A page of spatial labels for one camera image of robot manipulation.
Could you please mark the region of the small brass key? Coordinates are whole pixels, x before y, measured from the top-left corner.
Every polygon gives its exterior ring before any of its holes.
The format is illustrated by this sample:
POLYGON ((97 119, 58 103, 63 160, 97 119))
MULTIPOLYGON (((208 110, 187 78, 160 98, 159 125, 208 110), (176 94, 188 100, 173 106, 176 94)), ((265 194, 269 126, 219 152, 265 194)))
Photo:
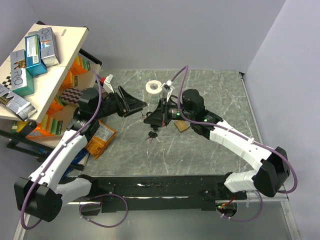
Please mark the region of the small brass key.
POLYGON ((140 113, 141 113, 141 119, 145 120, 147 116, 142 111, 140 113))

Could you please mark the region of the black key bunch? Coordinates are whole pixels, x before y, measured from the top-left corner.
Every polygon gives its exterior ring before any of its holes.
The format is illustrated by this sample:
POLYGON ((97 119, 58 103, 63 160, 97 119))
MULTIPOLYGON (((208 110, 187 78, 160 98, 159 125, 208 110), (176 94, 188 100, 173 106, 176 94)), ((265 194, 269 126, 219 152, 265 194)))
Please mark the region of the black key bunch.
POLYGON ((146 141, 150 141, 150 143, 151 143, 153 139, 156 139, 159 143, 161 142, 159 137, 158 137, 158 134, 156 132, 154 132, 154 131, 150 131, 145 140, 146 141))

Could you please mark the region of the brass padlock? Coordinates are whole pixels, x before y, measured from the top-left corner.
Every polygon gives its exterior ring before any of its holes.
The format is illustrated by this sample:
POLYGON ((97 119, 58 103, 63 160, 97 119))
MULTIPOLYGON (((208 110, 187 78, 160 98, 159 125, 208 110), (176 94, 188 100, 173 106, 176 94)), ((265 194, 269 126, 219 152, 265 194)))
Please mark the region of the brass padlock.
POLYGON ((174 125, 180 133, 186 131, 189 128, 189 125, 185 121, 182 121, 182 120, 175 121, 174 125))

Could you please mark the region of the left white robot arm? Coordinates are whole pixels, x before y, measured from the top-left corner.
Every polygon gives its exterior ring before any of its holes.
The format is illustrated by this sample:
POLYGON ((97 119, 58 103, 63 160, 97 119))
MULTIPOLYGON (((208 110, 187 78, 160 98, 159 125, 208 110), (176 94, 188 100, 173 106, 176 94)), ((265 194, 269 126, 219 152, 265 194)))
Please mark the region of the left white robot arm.
POLYGON ((128 117, 138 113, 147 103, 127 93, 121 86, 117 92, 102 98, 100 89, 93 87, 82 91, 79 107, 74 111, 58 145, 28 178, 20 177, 14 184, 17 208, 22 214, 32 215, 51 222, 61 208, 76 199, 84 197, 95 200, 99 195, 98 181, 88 175, 61 184, 66 170, 76 155, 85 148, 100 127, 99 119, 118 114, 128 117))

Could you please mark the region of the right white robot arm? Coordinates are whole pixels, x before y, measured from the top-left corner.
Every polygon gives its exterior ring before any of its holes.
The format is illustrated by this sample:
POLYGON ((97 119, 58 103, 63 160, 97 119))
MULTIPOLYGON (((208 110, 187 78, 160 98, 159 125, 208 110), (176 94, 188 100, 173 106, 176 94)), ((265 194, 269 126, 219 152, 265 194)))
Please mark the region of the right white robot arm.
POLYGON ((144 123, 153 129, 167 126, 172 120, 185 120, 195 133, 218 143, 245 160, 252 170, 226 175, 218 193, 230 199, 240 191, 259 191, 272 198, 291 174, 286 151, 261 145, 240 133, 215 113, 205 109, 204 98, 196 89, 187 89, 181 95, 182 103, 161 98, 157 108, 149 112, 144 123))

